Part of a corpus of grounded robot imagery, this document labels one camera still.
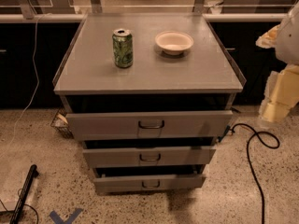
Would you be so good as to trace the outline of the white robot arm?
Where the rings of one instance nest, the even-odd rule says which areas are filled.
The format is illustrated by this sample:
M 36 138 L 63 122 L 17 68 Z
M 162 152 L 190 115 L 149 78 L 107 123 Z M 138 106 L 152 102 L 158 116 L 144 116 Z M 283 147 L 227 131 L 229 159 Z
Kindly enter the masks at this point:
M 274 48 L 277 59 L 286 64 L 281 72 L 272 72 L 267 79 L 259 110 L 261 120 L 278 123 L 299 103 L 299 3 L 279 25 L 260 36 L 256 45 Z

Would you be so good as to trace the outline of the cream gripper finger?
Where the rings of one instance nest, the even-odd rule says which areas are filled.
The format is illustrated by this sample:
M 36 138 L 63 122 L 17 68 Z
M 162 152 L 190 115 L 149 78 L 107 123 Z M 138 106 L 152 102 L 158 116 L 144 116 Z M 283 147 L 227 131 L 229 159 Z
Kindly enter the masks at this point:
M 270 30 L 268 30 L 266 33 L 261 35 L 256 40 L 256 45 L 263 49 L 274 48 L 277 44 L 278 28 L 279 28 L 279 26 L 276 25 L 273 28 L 271 28 Z
M 280 122 L 299 103 L 299 66 L 288 64 L 272 71 L 266 82 L 259 114 L 267 122 Z

